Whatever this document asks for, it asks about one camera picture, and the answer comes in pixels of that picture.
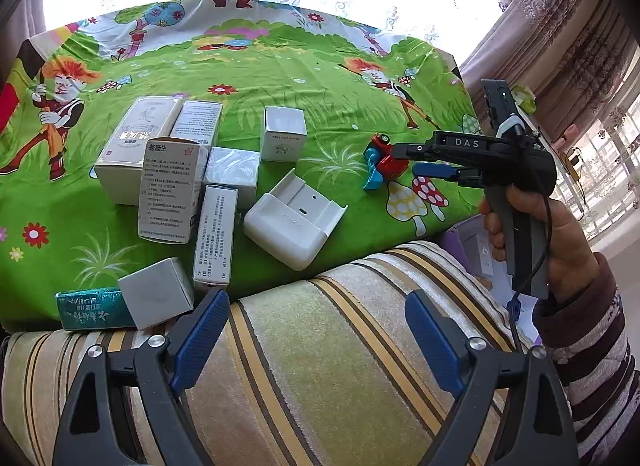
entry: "striped sleeve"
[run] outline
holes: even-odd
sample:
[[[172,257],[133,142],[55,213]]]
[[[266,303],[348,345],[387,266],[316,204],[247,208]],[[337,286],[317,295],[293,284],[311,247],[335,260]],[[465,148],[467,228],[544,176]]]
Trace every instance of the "striped sleeve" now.
[[[578,298],[561,309],[539,302],[534,311],[571,404],[581,465],[612,464],[625,455],[620,448],[640,439],[639,372],[626,340],[622,301],[607,260],[595,256],[598,276]]]

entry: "orange hair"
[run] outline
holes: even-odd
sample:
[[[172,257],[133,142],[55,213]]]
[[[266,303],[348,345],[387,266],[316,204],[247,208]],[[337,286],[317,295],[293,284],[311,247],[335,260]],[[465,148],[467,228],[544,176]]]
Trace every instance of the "orange hair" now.
[[[66,76],[82,81],[82,83],[93,83],[100,78],[100,72],[89,70],[84,62],[78,61],[71,56],[58,56],[50,59],[42,66],[41,72],[45,78]]]
[[[383,70],[380,65],[366,62],[361,58],[345,58],[344,67],[357,74],[360,74],[363,70]]]

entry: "cartoon tablecloth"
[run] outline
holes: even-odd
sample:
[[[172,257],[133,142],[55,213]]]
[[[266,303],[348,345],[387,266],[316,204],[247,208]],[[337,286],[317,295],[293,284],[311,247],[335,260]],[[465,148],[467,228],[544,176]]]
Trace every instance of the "cartoon tablecloth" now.
[[[478,131],[453,59],[426,42],[345,18],[253,0],[157,2],[25,41],[0,95],[0,322],[56,319],[60,291],[114,285],[194,242],[137,236],[136,207],[114,205],[92,166],[138,96],[223,103],[219,146],[259,150],[264,107],[301,108],[296,174],[349,205],[296,273],[234,234],[232,297],[246,296],[442,231],[474,213],[478,191],[410,171],[362,190],[376,132],[423,142],[435,128]],[[291,168],[263,162],[258,195]]]

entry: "silver bolt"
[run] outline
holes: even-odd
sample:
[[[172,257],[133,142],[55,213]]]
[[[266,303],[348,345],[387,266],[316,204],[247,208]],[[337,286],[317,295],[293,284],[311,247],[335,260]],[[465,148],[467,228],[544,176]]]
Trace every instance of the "silver bolt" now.
[[[150,347],[161,347],[164,345],[164,336],[161,334],[156,334],[155,336],[151,336],[147,341]]]
[[[482,338],[471,338],[469,340],[469,346],[475,351],[481,351],[486,348],[486,341]]]
[[[89,354],[90,358],[97,358],[100,354],[102,354],[102,347],[100,345],[94,345],[90,347],[89,350],[86,351]]]
[[[546,358],[546,350],[544,347],[532,347],[531,354],[533,354],[534,358],[538,358],[539,360],[543,360]]]

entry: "white plastic holder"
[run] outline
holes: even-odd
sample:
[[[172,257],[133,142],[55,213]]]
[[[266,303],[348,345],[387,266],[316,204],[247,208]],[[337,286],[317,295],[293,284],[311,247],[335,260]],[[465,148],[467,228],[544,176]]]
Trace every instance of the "white plastic holder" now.
[[[316,257],[348,206],[306,185],[291,169],[244,217],[246,235],[295,271]]]

